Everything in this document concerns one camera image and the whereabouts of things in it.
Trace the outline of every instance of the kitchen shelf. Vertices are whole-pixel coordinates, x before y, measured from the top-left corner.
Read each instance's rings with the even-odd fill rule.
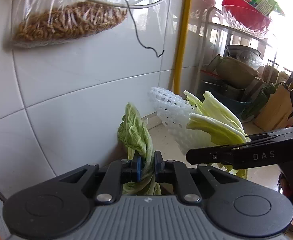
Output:
[[[257,41],[259,41],[260,43],[266,45],[266,46],[269,46],[271,48],[273,48],[270,44],[268,44],[267,42],[249,34],[249,33],[246,33],[244,31],[241,31],[241,30],[238,30],[238,29],[235,29],[235,28],[232,28],[230,26],[226,26],[226,25],[222,25],[222,24],[218,24],[218,23],[213,23],[213,22],[208,22],[208,25],[210,25],[214,30],[223,30],[227,33],[230,33],[230,34],[233,34],[233,35],[236,35],[236,36],[239,36],[239,37],[242,37],[242,38],[252,38],[252,39],[255,39]]]
[[[212,22],[212,18],[213,17],[218,17],[219,18],[219,23]],[[268,46],[268,47],[270,47],[270,48],[272,48],[272,49],[275,50],[275,57],[274,57],[274,60],[273,60],[275,62],[275,59],[276,59],[276,48],[274,48],[273,46],[271,46],[270,44],[268,44],[264,40],[253,36],[250,33],[247,33],[247,32],[244,32],[244,31],[241,31],[241,30],[232,28],[230,26],[221,24],[221,23],[224,22],[224,18],[223,18],[222,11],[220,11],[219,9],[217,9],[215,7],[209,8],[206,11],[205,21],[204,22],[201,22],[201,19],[202,19],[202,17],[199,18],[199,20],[200,20],[199,25],[201,27],[203,27],[203,39],[202,39],[202,44],[201,44],[201,49],[200,49],[200,54],[199,54],[200,55],[200,57],[199,57],[199,67],[198,67],[197,75],[196,75],[196,78],[195,78],[194,89],[193,89],[194,95],[197,95],[197,92],[198,92],[198,88],[199,88],[199,84],[200,84],[200,71],[201,71],[202,66],[203,66],[203,63],[204,63],[205,49],[206,49],[207,41],[210,39],[211,30],[216,30],[217,31],[217,34],[216,34],[217,36],[216,36],[215,39],[217,39],[217,37],[221,38],[221,36],[220,36],[221,35],[221,31],[224,31],[224,32],[227,33],[227,37],[224,40],[224,43],[225,43],[224,47],[227,46],[227,45],[229,45],[229,44],[231,44],[232,35],[237,36],[237,37],[241,37],[241,38],[244,38],[244,39],[247,39],[247,40],[254,39],[254,40],[258,41],[259,44],[262,44],[264,46]],[[218,43],[217,43],[217,40],[215,40],[212,59],[217,55],[216,54],[216,50],[215,50],[216,47],[217,47],[217,49],[220,49],[221,48],[220,47],[221,44],[220,45],[217,45]]]

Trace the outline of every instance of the metal rivet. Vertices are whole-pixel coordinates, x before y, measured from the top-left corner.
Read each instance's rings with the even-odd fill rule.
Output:
[[[112,195],[106,193],[99,194],[97,195],[97,200],[100,202],[109,202],[112,200]]]
[[[187,194],[184,196],[184,200],[188,202],[198,202],[200,197],[197,194]]]

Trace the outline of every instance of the plastic bag on shelf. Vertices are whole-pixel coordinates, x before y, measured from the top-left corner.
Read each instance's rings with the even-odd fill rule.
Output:
[[[126,17],[126,9],[83,0],[14,0],[12,42],[24,48],[65,43],[111,29]]]
[[[249,50],[239,52],[236,58],[255,70],[262,66],[262,59]]]

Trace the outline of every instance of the wooden knife block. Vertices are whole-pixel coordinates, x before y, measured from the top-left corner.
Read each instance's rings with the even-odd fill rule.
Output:
[[[265,132],[285,128],[292,112],[290,92],[280,85],[253,123]]]

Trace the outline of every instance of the plastic bag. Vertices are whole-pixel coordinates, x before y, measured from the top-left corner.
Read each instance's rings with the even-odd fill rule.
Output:
[[[25,48],[64,43],[113,28],[126,16],[126,9],[83,0],[14,0],[12,42]]]
[[[239,52],[236,58],[255,70],[262,66],[262,59],[249,50]]]
[[[196,107],[184,101],[181,96],[161,87],[152,87],[149,100],[168,132],[174,137],[183,155],[190,149],[216,146],[211,135],[201,130],[186,128],[189,114],[196,113]]]

